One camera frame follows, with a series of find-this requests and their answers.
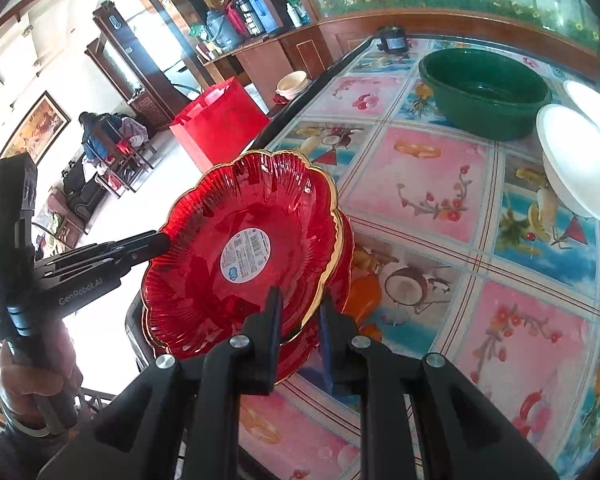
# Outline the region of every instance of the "plate label sticker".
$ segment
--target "plate label sticker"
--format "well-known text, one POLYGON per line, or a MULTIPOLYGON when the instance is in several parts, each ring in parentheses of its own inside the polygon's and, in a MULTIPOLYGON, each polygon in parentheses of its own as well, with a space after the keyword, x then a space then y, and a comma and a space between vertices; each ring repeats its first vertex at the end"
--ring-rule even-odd
POLYGON ((262 272, 269 261, 271 244, 262 229, 243 229, 224 246, 220 258, 222 275, 232 283, 245 283, 262 272))

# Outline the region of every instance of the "floral tablecloth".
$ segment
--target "floral tablecloth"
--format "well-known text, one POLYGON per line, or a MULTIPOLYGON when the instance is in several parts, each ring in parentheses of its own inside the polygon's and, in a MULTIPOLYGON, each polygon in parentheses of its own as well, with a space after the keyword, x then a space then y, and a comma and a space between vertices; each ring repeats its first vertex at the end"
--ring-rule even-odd
MULTIPOLYGON (((490 142, 454 128, 420 79, 440 48, 408 56, 373 44, 269 149, 298 149, 333 176, 356 236, 349 303, 372 304, 361 330, 395 352, 451 359, 560 476, 600 446, 600 223, 566 209, 536 134, 490 142)), ((578 76, 495 50, 539 73, 566 101, 578 76)), ((240 444, 282 479, 353 479, 355 397, 326 393, 314 352, 270 399, 247 397, 240 444)))

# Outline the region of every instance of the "small white bowl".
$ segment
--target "small white bowl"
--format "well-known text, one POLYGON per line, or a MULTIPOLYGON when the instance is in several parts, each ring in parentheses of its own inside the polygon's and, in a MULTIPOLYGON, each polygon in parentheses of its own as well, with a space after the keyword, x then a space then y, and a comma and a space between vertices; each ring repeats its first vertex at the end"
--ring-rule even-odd
POLYGON ((584 116, 561 105, 543 107, 536 127, 545 165, 555 172, 549 171, 547 177, 554 180, 550 182, 556 195, 565 205, 584 209, 600 220, 600 131, 584 116))
POLYGON ((293 90, 279 91, 278 93, 282 95, 282 97, 291 101, 292 99, 298 97, 302 93, 302 91, 309 86, 309 83, 310 81, 308 79, 305 79, 300 86, 294 88, 293 90))
POLYGON ((577 81, 565 81, 562 87, 575 107, 600 129, 600 94, 577 81))
POLYGON ((285 75, 280 82, 276 91, 282 95, 282 92, 291 92, 297 89, 300 85, 307 81, 307 74, 303 70, 297 70, 291 74, 285 75))

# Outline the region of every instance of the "white bottle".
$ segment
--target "white bottle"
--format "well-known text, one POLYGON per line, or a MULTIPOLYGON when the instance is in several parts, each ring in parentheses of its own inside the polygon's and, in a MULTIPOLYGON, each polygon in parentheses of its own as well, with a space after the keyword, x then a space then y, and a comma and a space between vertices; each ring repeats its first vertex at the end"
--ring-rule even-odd
POLYGON ((295 28, 302 27, 302 21, 300 20, 300 16, 298 16, 298 13, 294 9, 294 6, 291 5, 289 2, 286 3, 286 13, 291 18, 291 21, 294 22, 295 28))

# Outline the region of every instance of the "gold rim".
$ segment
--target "gold rim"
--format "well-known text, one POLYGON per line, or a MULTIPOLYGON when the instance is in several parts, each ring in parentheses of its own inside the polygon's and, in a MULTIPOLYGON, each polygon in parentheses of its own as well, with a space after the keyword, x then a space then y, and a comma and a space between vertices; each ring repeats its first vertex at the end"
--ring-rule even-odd
MULTIPOLYGON (((338 209, 338 211, 340 212, 340 214, 346 218, 347 222, 349 223, 349 228, 351 230, 351 235, 353 235, 353 227, 351 226, 351 220, 349 220, 349 217, 347 217, 347 215, 345 215, 341 209, 338 209)), ((344 244, 344 227, 342 228, 342 233, 343 233, 343 244, 344 244)), ((347 262, 347 276, 349 277, 349 279, 347 280, 347 293, 346 293, 346 297, 349 297, 349 293, 351 292, 351 266, 353 265, 353 250, 351 250, 351 257, 348 258, 348 262, 347 262)), ((302 331, 298 332, 298 334, 296 336, 294 336, 293 338, 291 338, 289 341, 287 341, 284 344, 288 344, 291 343, 297 336, 299 336, 302 333, 302 331)), ((320 346, 320 338, 318 338, 318 341, 313 345, 313 347, 311 348, 311 352, 313 352, 316 348, 318 348, 318 346, 320 346)), ((278 380, 275 382, 275 384, 280 384, 283 381, 286 381, 289 377, 291 377, 293 374, 295 374, 296 372, 291 372, 290 374, 286 375, 285 377, 283 377, 282 379, 278 380)))
MULTIPOLYGON (((329 173, 324 171, 322 168, 318 168, 317 166, 314 166, 313 164, 311 164, 311 161, 309 161, 309 159, 306 158, 306 156, 304 156, 303 153, 298 152, 297 150, 280 150, 278 152, 273 152, 273 153, 269 152, 267 150, 249 150, 248 152, 242 153, 238 157, 234 158, 234 160, 232 160, 231 162, 224 162, 222 164, 216 164, 214 167, 210 168, 208 171, 205 171, 205 173, 203 173, 203 175, 198 180, 198 183, 194 187, 185 191, 183 194, 181 194, 178 197, 178 199, 173 203, 173 205, 169 209, 169 212, 167 213, 167 218, 159 230, 162 231, 165 227, 167 227, 167 225, 169 223, 169 218, 171 217, 171 213, 173 212, 173 209, 176 207, 178 202, 180 202, 180 200, 182 200, 189 193, 195 191, 198 188, 198 186, 200 185, 200 183, 210 173, 212 173, 215 170, 218 170, 219 168, 231 167, 234 164, 237 164, 238 161, 242 160, 245 156, 250 155, 252 153, 259 153, 261 155, 265 155, 270 158, 274 158, 276 156, 285 155, 285 154, 291 154, 293 156, 296 156, 297 158, 302 160, 302 163, 309 171, 315 171, 315 173, 318 173, 321 176, 323 176, 329 186, 329 190, 330 190, 330 194, 331 194, 330 215, 331 215, 331 219, 333 220, 333 223, 336 227, 336 241, 333 245, 333 251, 331 252, 331 259, 329 260, 329 263, 327 264, 327 267, 325 268, 324 272, 322 272, 322 274, 320 275, 320 278, 318 279, 316 293, 311 302, 311 305, 309 306, 309 309, 307 310, 307 312, 304 314, 304 317, 302 318, 302 321, 301 321, 301 330, 302 330, 306 326, 306 324, 309 322, 309 320, 311 319, 311 316, 315 313, 315 311, 320 306, 320 301, 322 300, 322 293, 324 291, 324 285, 326 284, 327 280, 333 273, 333 269, 335 269, 336 265, 338 264, 338 260, 340 259, 340 255, 342 254, 342 246, 344 244, 344 234, 343 234, 344 228, 342 227, 342 220, 340 219, 340 215, 338 213, 338 190, 336 188, 336 185, 329 173)), ((142 298, 142 332, 144 335, 144 339, 147 341, 147 343, 150 346, 152 346, 152 349, 154 350, 154 356, 155 356, 155 348, 154 348, 155 346, 162 348, 163 350, 166 350, 168 353, 172 353, 172 352, 167 344, 164 344, 163 342, 157 340, 151 334, 151 331, 149 330, 149 319, 148 319, 149 308, 147 307, 146 298, 144 296, 144 280, 146 279, 146 276, 149 273, 149 270, 151 270, 151 268, 153 266, 154 266, 154 263, 151 260, 149 262, 149 266, 146 268, 146 270, 144 272, 144 275, 142 276, 142 283, 140 286, 140 297, 142 298)))

